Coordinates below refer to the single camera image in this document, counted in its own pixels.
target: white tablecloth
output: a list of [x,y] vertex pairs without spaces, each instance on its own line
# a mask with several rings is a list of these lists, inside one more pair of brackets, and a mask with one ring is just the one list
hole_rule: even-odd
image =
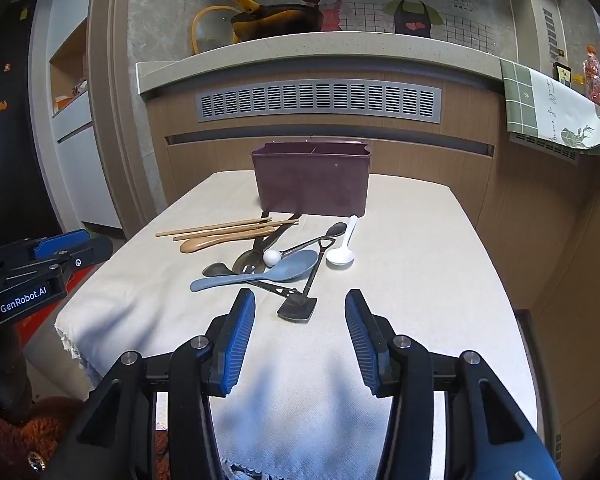
[[[64,341],[104,375],[122,352],[173,351],[229,311],[243,285],[193,294],[213,262],[231,267],[252,241],[181,254],[164,230],[260,215],[253,172],[216,173],[155,218],[74,295],[56,320]],[[286,215],[276,214],[276,218]],[[324,234],[340,219],[302,216],[281,250]],[[211,400],[222,457],[288,480],[374,478],[390,408],[362,382],[344,319],[344,297],[360,288],[371,311],[429,351],[480,352],[533,427],[536,398],[509,300],[477,234],[449,188],[371,175],[349,269],[325,263],[306,325],[276,316],[283,298],[254,288],[256,318],[237,386]],[[298,282],[299,290],[304,282]],[[431,478],[445,463],[443,394],[436,394]]]

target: blue gripper pad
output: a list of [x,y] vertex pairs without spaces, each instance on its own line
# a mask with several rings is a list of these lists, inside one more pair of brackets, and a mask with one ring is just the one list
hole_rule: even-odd
[[238,382],[255,316],[255,296],[248,288],[242,288],[224,320],[213,350],[208,384],[221,397],[227,396]]
[[344,302],[344,317],[356,352],[362,380],[376,397],[385,397],[394,382],[389,348],[359,289],[349,291]]
[[89,233],[85,229],[78,229],[62,235],[54,236],[42,240],[39,245],[33,249],[33,255],[37,260],[49,258],[58,251],[64,251],[89,240]]

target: blue spoon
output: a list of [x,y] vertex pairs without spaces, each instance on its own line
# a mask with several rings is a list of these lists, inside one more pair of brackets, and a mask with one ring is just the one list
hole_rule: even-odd
[[213,286],[231,285],[232,283],[253,282],[256,280],[269,280],[270,282],[286,282],[301,276],[311,270],[318,261],[318,253],[312,250],[298,251],[286,258],[282,258],[271,269],[260,274],[234,274],[232,276],[215,276],[214,278],[201,278],[191,282],[192,292],[205,290]]

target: cartoon boy's black apron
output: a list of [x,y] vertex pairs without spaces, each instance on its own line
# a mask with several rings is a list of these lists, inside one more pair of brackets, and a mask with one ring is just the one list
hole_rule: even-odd
[[398,8],[394,12],[394,24],[396,34],[409,34],[410,36],[419,36],[421,38],[431,37],[431,18],[429,17],[429,11],[425,4],[422,4],[424,12],[409,12],[404,10],[402,0],[398,4]]

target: dish towel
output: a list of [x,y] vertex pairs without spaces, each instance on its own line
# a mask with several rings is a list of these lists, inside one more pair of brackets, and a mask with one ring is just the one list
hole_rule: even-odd
[[600,106],[527,66],[500,59],[507,130],[600,155]]

